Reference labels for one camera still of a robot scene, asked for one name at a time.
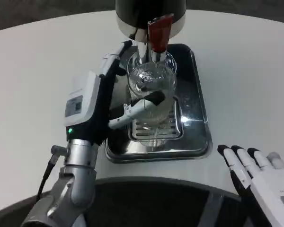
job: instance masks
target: robot finger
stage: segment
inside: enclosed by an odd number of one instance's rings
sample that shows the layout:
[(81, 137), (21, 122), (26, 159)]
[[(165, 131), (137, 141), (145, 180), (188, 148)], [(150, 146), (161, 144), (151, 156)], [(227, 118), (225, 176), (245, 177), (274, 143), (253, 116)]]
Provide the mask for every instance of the robot finger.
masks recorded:
[(247, 189), (250, 186), (251, 178), (233, 150), (226, 145), (219, 145), (218, 152), (223, 156), (231, 171), (231, 178), (237, 191), (242, 188), (238, 184)]
[(241, 160), (250, 177), (253, 178), (261, 172), (260, 168), (256, 165), (255, 160), (252, 159), (252, 157), (247, 153), (244, 148), (239, 146), (232, 146), (231, 149)]
[(261, 170), (274, 169), (270, 161), (263, 155), (263, 152), (256, 148), (248, 148), (248, 154), (255, 160)]
[(284, 169), (284, 162), (282, 161), (280, 155), (276, 152), (271, 152), (267, 159), (274, 166), (275, 169)]

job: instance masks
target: glass cup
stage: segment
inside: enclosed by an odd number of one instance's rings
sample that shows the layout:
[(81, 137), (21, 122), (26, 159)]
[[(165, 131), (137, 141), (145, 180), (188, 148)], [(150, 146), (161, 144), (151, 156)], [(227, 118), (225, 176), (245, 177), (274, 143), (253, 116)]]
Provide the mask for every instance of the glass cup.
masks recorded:
[(162, 91), (165, 100), (139, 117), (145, 124), (156, 125), (169, 116), (174, 100), (176, 75), (165, 64), (148, 62), (135, 68), (128, 77), (132, 99), (143, 98), (154, 91)]

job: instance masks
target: stainless steel tray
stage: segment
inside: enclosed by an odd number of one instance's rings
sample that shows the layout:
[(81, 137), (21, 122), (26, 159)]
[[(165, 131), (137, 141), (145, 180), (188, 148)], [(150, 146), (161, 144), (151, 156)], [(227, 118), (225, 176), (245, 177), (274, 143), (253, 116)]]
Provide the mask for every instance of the stainless steel tray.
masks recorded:
[(130, 140), (128, 129), (111, 133), (106, 140), (106, 156), (116, 163), (187, 159), (205, 157), (212, 149), (212, 138), (196, 69), (194, 54), (183, 44), (169, 45), (168, 52), (177, 62), (175, 98), (179, 106), (181, 136), (167, 140), (158, 147), (148, 147)]

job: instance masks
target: round table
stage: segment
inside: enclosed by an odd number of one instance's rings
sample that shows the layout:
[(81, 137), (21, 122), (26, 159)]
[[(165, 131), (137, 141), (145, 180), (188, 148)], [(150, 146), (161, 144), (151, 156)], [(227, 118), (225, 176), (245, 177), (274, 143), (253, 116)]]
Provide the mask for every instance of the round table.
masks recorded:
[[(0, 209), (35, 195), (50, 148), (66, 145), (71, 78), (97, 71), (127, 39), (114, 11), (59, 17), (0, 31)], [(156, 176), (235, 193), (219, 144), (278, 151), (284, 160), (284, 24), (188, 10), (170, 40), (195, 53), (213, 151), (203, 159), (113, 164), (99, 148), (97, 178)], [(62, 160), (44, 191), (58, 178)]]

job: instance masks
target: gray floor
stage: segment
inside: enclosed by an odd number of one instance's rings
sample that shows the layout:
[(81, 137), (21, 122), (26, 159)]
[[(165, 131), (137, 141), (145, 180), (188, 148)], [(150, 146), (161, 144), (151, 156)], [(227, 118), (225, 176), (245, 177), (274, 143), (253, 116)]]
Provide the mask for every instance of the gray floor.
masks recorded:
[[(187, 7), (284, 22), (284, 0), (187, 0)], [(114, 8), (115, 0), (0, 0), (0, 30), (53, 17)]]

